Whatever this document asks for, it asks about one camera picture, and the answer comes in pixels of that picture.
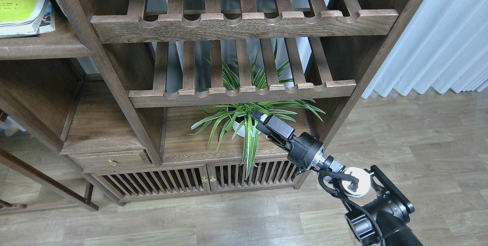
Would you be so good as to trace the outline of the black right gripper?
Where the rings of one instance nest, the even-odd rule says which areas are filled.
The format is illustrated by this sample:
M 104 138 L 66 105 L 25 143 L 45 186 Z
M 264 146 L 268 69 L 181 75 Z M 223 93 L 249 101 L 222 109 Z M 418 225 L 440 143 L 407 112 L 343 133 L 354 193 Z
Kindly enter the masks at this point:
M 269 116 L 261 110 L 254 109 L 251 118 L 256 121 L 256 129 L 263 133 L 267 140 L 288 152 L 288 160 L 303 170 L 324 170 L 325 157 L 323 143 L 307 132 L 299 137 L 295 129 L 276 116 Z

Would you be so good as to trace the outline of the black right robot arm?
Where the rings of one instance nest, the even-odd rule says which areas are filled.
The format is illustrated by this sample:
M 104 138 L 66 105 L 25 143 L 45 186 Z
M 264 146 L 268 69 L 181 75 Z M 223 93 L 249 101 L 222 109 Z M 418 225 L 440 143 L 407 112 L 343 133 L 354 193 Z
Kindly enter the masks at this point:
M 414 212 L 411 201 L 377 167 L 347 167 L 324 152 L 323 143 L 304 132 L 299 137 L 287 123 L 272 114 L 254 110 L 257 129 L 288 153 L 299 173 L 318 173 L 320 186 L 339 199 L 345 219 L 362 246 L 420 246 L 421 241 L 407 226 Z

